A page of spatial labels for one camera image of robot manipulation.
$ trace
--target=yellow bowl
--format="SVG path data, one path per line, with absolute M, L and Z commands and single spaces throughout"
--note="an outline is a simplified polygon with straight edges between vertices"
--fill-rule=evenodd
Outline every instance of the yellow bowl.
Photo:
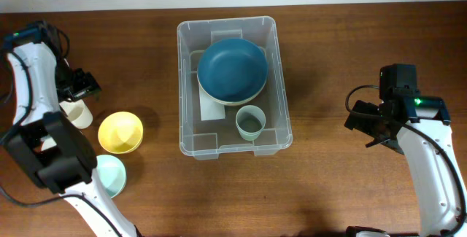
M 129 153 L 143 140 L 143 124 L 130 112 L 116 112 L 102 122 L 97 136 L 106 151 L 113 154 Z

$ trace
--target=gray plastic bin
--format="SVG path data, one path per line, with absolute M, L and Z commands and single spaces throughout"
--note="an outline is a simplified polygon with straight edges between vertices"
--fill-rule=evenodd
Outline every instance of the gray plastic bin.
M 197 160 L 217 159 L 220 153 L 253 151 L 273 155 L 292 144 L 292 128 L 285 95 L 279 42 L 270 17 L 200 20 L 180 23 L 178 77 L 180 100 L 180 149 Z M 266 127 L 254 141 L 245 141 L 235 125 L 242 106 L 226 106 L 225 119 L 201 121 L 197 68 L 203 51 L 224 38 L 243 38 L 256 43 L 266 54 L 269 75 L 260 95 L 247 104 L 266 114 Z

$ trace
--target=wood grain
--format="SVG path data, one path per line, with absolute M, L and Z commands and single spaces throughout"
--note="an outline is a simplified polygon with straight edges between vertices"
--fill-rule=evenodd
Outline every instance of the wood grain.
M 185 20 L 270 15 L 277 22 L 294 135 L 272 157 L 248 152 L 197 161 L 179 149 L 177 25 Z M 86 100 L 95 120 L 83 133 L 98 154 L 100 122 L 127 110 L 144 141 L 125 163 L 128 184 L 114 199 L 145 236 L 314 236 L 348 225 L 389 232 L 420 227 L 404 156 L 344 128 L 345 95 L 377 84 L 382 66 L 417 65 L 423 94 L 442 96 L 453 144 L 467 174 L 467 2 L 170 9 L 0 15 L 0 33 L 38 19 L 65 31 L 69 62 L 92 72 L 103 92 Z M 0 92 L 8 80 L 2 71 Z M 356 94 L 377 102 L 374 91 Z M 1 128 L 13 106 L 0 109 Z M 0 182 L 17 198 L 50 197 L 0 152 Z M 92 236 L 69 204 L 22 209 L 0 198 L 2 236 Z

